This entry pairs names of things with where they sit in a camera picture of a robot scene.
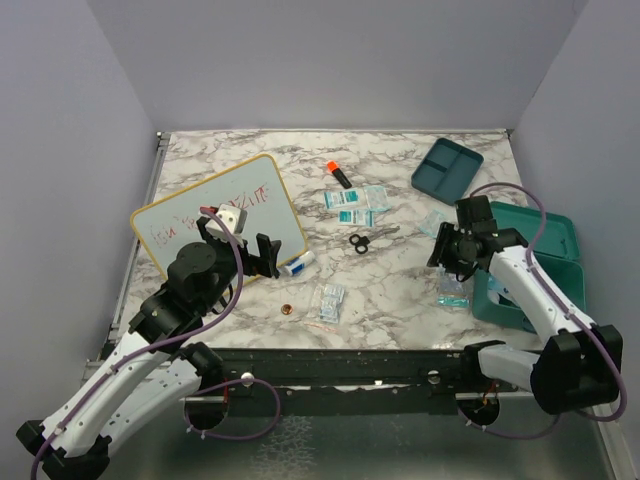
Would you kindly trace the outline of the white blue tube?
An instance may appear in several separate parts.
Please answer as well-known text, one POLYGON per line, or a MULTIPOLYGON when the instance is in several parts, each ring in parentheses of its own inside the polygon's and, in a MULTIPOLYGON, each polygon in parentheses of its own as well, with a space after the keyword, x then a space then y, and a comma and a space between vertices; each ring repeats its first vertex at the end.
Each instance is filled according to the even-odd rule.
POLYGON ((280 270, 288 276, 299 275, 305 268, 311 265, 316 259, 312 251, 306 251, 293 260, 284 264, 280 270))

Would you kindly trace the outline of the clear packet teal strip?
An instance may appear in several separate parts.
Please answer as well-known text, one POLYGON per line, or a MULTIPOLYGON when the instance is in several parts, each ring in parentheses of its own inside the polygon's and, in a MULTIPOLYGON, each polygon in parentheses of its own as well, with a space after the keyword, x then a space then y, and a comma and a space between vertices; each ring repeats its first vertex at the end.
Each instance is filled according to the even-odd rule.
POLYGON ((454 274, 440 271, 437 284, 437 302, 446 307, 468 308, 469 296, 464 283, 454 274))

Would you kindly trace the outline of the clear bag of plasters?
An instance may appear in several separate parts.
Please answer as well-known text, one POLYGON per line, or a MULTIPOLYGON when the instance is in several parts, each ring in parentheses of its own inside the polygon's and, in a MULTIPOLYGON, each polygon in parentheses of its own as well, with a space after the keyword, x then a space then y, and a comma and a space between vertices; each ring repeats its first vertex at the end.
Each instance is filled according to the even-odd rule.
POLYGON ((346 296, 344 286, 318 282, 311 289, 311 296, 304 318, 314 322, 337 325, 346 296))

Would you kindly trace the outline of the white dressing packet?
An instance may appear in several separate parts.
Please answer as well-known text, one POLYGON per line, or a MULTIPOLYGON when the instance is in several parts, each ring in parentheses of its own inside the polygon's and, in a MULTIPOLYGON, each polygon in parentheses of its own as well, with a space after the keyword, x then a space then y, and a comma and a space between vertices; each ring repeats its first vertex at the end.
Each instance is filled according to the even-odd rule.
POLYGON ((391 208, 386 188, 381 185, 371 185, 364 188, 368 208, 372 212, 386 212, 391 208))

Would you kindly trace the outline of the teal wipe packet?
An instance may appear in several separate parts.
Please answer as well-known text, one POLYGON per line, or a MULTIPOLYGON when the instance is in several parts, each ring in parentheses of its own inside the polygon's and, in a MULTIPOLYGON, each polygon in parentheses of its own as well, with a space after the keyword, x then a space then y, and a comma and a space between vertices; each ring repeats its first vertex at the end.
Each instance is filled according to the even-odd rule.
POLYGON ((326 191, 323 197, 328 210, 357 208, 366 204, 365 194, 361 189, 326 191))
POLYGON ((338 221, 342 225, 373 227, 374 213, 368 209, 341 210, 338 221))

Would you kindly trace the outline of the large blue bandage packet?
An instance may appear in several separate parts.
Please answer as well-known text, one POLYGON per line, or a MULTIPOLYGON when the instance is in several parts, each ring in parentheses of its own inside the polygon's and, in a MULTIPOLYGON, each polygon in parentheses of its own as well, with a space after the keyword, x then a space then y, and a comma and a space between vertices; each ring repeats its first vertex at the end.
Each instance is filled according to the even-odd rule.
POLYGON ((492 303, 497 305, 516 305, 509 290, 493 276, 488 277, 487 297, 492 303))

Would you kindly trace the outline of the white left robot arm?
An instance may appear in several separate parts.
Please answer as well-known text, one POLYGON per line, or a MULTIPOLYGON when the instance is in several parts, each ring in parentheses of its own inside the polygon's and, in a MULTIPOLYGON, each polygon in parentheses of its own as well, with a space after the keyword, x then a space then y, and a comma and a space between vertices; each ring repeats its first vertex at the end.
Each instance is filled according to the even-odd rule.
POLYGON ((184 245, 167 279, 130 321, 128 331, 77 393, 43 420, 25 422, 16 436, 32 454, 31 478, 97 479, 112 455, 170 402, 246 382, 229 379, 219 355, 192 337, 208 330, 204 317, 224 320, 246 276, 276 278, 278 240, 256 237, 251 254, 236 214, 207 211, 201 238, 184 245))

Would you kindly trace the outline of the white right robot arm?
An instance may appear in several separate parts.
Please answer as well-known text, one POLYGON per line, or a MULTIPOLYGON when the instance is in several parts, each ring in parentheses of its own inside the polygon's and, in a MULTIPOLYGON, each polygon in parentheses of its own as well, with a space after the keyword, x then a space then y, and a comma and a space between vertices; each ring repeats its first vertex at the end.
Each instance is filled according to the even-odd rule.
POLYGON ((599 326, 552 281, 516 229, 501 229, 484 195, 455 204, 456 223, 440 225, 428 264, 459 280, 483 270, 501 282, 533 325, 543 350, 531 353, 493 341, 465 348, 461 383, 481 391, 494 380, 533 394, 548 414, 601 404, 627 404, 621 377, 623 338, 599 326))

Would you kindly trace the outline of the teal medicine box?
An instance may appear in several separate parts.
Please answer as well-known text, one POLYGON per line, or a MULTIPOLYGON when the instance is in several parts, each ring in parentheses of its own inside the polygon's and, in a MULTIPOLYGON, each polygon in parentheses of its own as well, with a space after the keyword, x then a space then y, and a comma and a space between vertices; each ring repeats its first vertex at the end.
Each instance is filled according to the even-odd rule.
MULTIPOLYGON (((492 201, 490 205, 499 228, 515 228, 528 241, 534 238, 541 219, 537 210, 498 201, 492 201)), ((544 232, 534 246, 534 255, 571 302, 585 310, 584 271, 580 265, 580 248, 571 220, 562 215, 548 213, 544 232)), ((473 316, 484 322, 533 333, 535 329, 517 304, 497 305, 488 299, 489 276, 483 270, 477 271, 474 275, 471 302, 473 316)))

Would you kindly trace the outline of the small clear teal packet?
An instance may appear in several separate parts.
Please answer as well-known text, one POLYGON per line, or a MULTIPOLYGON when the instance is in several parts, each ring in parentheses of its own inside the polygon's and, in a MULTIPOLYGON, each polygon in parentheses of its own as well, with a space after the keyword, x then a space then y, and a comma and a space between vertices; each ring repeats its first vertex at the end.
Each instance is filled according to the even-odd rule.
POLYGON ((418 230, 430 238, 435 239, 438 236, 440 225, 446 220, 447 218, 442 212, 431 210, 419 223, 418 230))

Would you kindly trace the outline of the yellow framed whiteboard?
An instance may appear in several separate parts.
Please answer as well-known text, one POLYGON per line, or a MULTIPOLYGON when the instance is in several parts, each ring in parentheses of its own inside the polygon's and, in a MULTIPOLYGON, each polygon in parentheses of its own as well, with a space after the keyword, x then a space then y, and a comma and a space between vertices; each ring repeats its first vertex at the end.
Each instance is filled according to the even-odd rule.
POLYGON ((256 253, 256 235, 282 242, 278 264, 308 249, 308 241, 280 170, 261 154, 151 203, 130 218, 141 245, 162 276, 184 245, 201 239, 196 221, 202 207, 228 204, 247 212, 242 237, 256 253))

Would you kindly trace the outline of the blue divided tray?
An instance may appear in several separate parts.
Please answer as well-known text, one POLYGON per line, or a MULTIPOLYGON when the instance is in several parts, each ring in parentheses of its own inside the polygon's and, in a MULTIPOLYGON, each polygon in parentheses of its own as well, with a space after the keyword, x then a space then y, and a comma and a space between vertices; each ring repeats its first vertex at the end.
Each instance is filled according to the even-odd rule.
POLYGON ((446 205, 464 197, 484 157, 446 138, 439 138, 411 175, 411 186, 446 205))

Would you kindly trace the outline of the orange black highlighter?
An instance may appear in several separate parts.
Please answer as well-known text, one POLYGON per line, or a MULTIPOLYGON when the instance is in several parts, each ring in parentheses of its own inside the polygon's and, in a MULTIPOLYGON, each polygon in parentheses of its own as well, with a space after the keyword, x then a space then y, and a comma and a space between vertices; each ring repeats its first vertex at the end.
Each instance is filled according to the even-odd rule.
POLYGON ((329 161, 327 163, 327 168, 331 175, 339 182, 339 184, 344 189, 350 189, 352 187, 352 183, 335 161, 329 161))

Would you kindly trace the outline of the black handled scissors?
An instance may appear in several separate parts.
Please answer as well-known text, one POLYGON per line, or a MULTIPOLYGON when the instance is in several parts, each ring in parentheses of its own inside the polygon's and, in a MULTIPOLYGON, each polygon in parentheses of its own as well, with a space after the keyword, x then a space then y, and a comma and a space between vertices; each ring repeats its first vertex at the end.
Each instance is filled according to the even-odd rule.
POLYGON ((396 226, 396 227, 381 229, 381 230, 375 231, 374 233, 370 233, 368 235, 352 234, 349 237, 349 243, 354 247, 355 251, 358 254, 363 255, 368 252, 369 244, 373 240, 388 234, 396 233, 399 229, 400 227, 396 226))

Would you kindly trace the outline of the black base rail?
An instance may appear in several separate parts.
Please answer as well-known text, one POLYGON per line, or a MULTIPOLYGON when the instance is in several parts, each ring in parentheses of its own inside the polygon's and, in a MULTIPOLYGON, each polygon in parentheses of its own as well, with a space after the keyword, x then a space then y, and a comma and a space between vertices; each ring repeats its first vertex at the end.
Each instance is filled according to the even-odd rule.
POLYGON ((518 389, 470 371, 470 352, 439 350, 211 349, 187 346, 169 365, 136 360, 138 374, 112 423, 148 420, 179 400, 206 418, 428 413, 461 403, 497 412, 497 396, 518 389))

